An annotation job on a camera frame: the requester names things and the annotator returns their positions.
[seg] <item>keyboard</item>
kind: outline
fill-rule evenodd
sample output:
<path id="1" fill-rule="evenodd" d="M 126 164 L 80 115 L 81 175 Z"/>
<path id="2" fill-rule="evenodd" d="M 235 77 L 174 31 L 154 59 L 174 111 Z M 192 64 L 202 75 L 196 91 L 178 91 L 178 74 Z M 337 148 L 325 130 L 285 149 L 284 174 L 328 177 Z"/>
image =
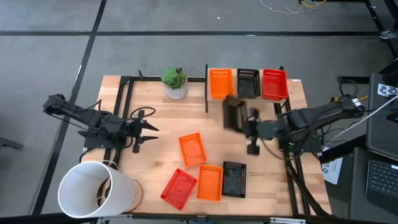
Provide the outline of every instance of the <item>keyboard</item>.
<path id="1" fill-rule="evenodd" d="M 370 160 L 366 198 L 373 204 L 398 215 L 398 165 Z"/>

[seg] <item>black plastic basket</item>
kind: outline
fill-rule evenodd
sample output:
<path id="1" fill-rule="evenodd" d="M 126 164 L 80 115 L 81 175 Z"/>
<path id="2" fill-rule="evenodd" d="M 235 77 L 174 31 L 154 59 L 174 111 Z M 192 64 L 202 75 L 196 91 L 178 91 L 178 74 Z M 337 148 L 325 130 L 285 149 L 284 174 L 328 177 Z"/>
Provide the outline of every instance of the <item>black plastic basket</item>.
<path id="1" fill-rule="evenodd" d="M 238 95 L 240 98 L 260 96 L 260 74 L 258 70 L 238 68 Z"/>
<path id="2" fill-rule="evenodd" d="M 223 195 L 245 198 L 246 164 L 224 162 L 223 172 Z"/>

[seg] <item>wooden tabletop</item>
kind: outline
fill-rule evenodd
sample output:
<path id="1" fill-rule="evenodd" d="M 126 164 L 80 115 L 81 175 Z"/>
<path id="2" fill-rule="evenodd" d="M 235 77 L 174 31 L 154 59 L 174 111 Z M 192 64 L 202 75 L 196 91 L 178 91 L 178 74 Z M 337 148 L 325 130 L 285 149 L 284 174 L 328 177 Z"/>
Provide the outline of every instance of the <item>wooden tabletop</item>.
<path id="1" fill-rule="evenodd" d="M 98 99 L 101 109 L 113 111 L 118 94 L 120 76 L 106 75 L 103 78 Z M 300 80 L 288 80 L 292 109 L 307 107 Z M 212 214 L 212 215 L 292 215 L 289 188 L 284 161 L 278 160 L 260 145 L 259 156 L 246 154 L 243 135 L 223 129 L 221 101 L 210 100 L 205 113 L 205 84 L 190 82 L 188 95 L 182 100 L 171 100 L 165 95 L 161 82 L 135 81 L 129 111 L 141 106 L 151 106 L 156 113 L 147 120 L 160 131 L 145 130 L 143 134 L 158 136 L 158 139 L 141 145 L 138 154 L 132 148 L 121 154 L 119 170 L 137 180 L 144 190 L 141 204 L 131 213 Z M 123 111 L 127 85 L 124 89 L 120 114 Z M 248 101 L 248 106 L 260 109 L 262 120 L 275 119 L 272 103 Z M 186 168 L 182 162 L 178 137 L 199 132 L 207 155 L 207 165 L 221 166 L 223 161 L 247 165 L 246 198 L 222 196 L 220 202 L 196 198 L 196 187 L 183 210 L 177 210 L 160 198 L 165 186 L 177 168 L 198 178 L 199 166 Z M 279 153 L 277 140 L 266 144 Z M 83 161 L 100 161 L 104 149 L 95 149 L 83 157 Z M 305 183 L 322 208 L 331 212 L 323 181 L 321 165 L 311 154 L 302 156 Z M 295 186 L 298 207 L 303 213 L 300 191 Z"/>

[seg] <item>succulent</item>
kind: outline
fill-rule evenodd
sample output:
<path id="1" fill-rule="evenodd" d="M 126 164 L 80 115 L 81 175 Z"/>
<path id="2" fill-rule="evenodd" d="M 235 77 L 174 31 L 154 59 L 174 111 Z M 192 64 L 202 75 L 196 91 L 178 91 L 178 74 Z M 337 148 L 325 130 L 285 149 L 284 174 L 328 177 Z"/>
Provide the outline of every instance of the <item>succulent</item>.
<path id="1" fill-rule="evenodd" d="M 171 89 L 181 88 L 187 80 L 188 73 L 182 68 L 169 68 L 163 71 L 162 83 Z"/>

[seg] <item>potted plant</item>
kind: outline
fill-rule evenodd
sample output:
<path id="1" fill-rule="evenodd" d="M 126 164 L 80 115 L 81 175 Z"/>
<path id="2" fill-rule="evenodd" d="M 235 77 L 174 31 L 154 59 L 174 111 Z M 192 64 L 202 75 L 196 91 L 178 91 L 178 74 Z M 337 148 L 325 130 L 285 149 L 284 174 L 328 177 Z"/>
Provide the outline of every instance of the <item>potted plant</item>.
<path id="1" fill-rule="evenodd" d="M 161 76 L 166 95 L 173 100 L 181 100 L 188 94 L 188 72 L 182 68 L 170 68 Z"/>

